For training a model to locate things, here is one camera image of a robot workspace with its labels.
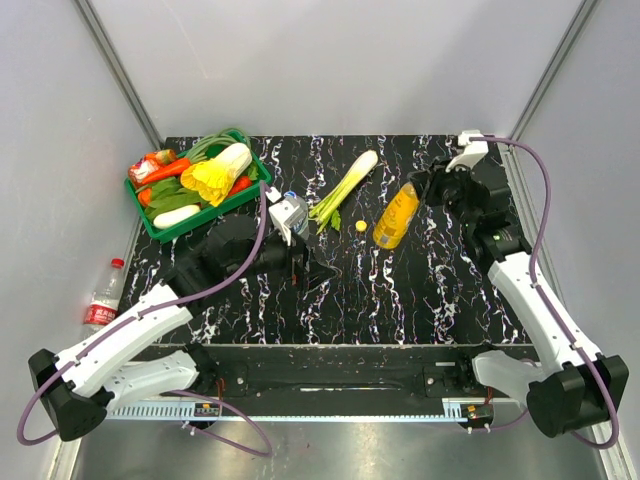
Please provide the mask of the orange juice bottle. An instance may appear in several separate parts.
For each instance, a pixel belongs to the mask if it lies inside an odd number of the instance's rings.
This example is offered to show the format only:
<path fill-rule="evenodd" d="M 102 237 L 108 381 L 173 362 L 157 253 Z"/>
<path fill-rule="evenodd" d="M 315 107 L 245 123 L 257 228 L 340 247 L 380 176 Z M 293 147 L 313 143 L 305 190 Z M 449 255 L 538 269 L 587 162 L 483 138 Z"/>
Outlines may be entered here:
<path fill-rule="evenodd" d="M 406 182 L 389 202 L 374 228 L 376 245 L 388 250 L 396 248 L 407 233 L 419 205 L 414 185 Z"/>

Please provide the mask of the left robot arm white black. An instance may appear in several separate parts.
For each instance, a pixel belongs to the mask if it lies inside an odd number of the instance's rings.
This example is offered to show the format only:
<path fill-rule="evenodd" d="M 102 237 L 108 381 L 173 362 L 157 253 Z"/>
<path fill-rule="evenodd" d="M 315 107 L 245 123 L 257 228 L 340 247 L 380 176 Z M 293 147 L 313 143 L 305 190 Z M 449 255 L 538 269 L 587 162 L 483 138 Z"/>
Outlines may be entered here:
<path fill-rule="evenodd" d="M 196 395 L 219 384 L 215 361 L 200 345 L 163 358 L 131 361 L 163 335 L 187 324 L 233 281 L 280 272 L 302 291 L 333 278 L 336 269 L 316 260 L 298 234 L 285 241 L 265 221 L 232 215 L 195 247 L 128 311 L 59 353 L 41 349 L 28 360 L 35 393 L 26 411 L 41 404 L 63 441 L 81 438 L 117 409 L 177 390 Z"/>

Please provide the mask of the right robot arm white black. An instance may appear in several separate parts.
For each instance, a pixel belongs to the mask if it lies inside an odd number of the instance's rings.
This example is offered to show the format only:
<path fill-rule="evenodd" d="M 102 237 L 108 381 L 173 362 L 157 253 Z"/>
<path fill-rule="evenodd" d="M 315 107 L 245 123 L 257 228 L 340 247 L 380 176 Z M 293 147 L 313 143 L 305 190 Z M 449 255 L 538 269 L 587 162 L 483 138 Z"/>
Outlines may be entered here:
<path fill-rule="evenodd" d="M 629 369 L 584 335 L 550 289 L 511 211 L 507 183 L 443 164 L 412 172 L 408 180 L 422 204 L 441 207 L 460 223 L 469 257 L 510 305 L 539 359 L 532 365 L 483 347 L 456 369 L 457 388 L 469 396 L 487 387 L 507 395 L 549 438 L 602 422 L 617 434 Z"/>

